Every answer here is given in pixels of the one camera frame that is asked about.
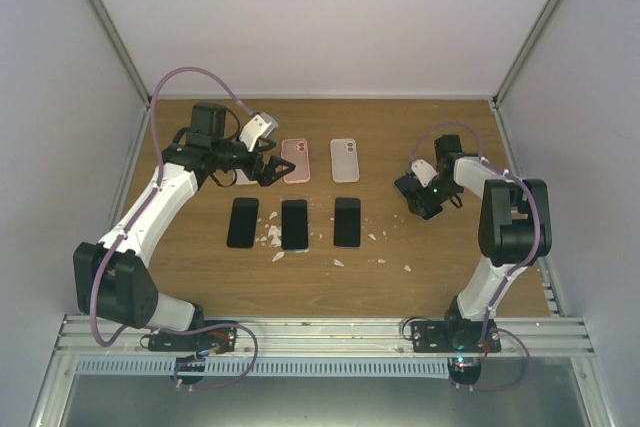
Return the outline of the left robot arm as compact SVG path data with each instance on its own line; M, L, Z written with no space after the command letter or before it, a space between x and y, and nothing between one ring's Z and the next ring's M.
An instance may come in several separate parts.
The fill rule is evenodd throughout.
M92 323L170 330L185 351L203 345L205 325L195 304L159 292L149 264L163 234L181 208L217 172L243 172L267 187L294 171L293 163L264 155L275 147L276 120L258 112L226 134L230 109L199 102L188 126L161 151L150 182L124 217L96 243L81 243L73 254L77 303Z

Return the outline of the purple phone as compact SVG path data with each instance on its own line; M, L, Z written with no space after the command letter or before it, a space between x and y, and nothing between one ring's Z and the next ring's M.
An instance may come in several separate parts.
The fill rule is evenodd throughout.
M333 244L344 248L360 247L361 201L358 198L335 199Z

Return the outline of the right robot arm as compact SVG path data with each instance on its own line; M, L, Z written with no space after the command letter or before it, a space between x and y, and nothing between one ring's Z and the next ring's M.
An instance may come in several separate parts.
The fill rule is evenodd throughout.
M435 165L412 160L394 187L408 210L424 221L442 213L445 202L460 208L460 195L466 191L481 200L481 257L443 320L444 343L464 352L486 338L499 303L521 272L549 254L548 188L540 179L521 179L499 170L479 153L463 151L457 135L436 139L434 148Z

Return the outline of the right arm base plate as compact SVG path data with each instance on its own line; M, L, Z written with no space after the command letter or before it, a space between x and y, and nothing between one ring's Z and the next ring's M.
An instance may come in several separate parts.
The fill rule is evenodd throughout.
M480 340L481 321L448 322L413 317L401 323L399 332L412 343L415 353L499 353L502 350L500 336L491 333L495 327L495 322L490 320L484 339Z

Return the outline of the cream cased phone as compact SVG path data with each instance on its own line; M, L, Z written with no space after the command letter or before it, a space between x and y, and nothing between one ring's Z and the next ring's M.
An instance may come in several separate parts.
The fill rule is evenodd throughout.
M353 138L330 141L332 179L336 183L355 183L360 179L358 152Z

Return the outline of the blue phone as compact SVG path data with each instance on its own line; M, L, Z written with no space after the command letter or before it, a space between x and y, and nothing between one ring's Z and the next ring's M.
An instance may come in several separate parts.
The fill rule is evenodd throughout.
M308 206L303 199L284 200L281 205L281 246L302 251L309 247Z

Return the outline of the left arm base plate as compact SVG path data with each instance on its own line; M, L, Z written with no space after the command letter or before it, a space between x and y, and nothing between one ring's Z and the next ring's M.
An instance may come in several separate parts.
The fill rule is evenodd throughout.
M205 320L205 332L189 335L175 335L159 332L144 335L140 346L151 352L184 352L211 354L233 352L238 325L235 321Z

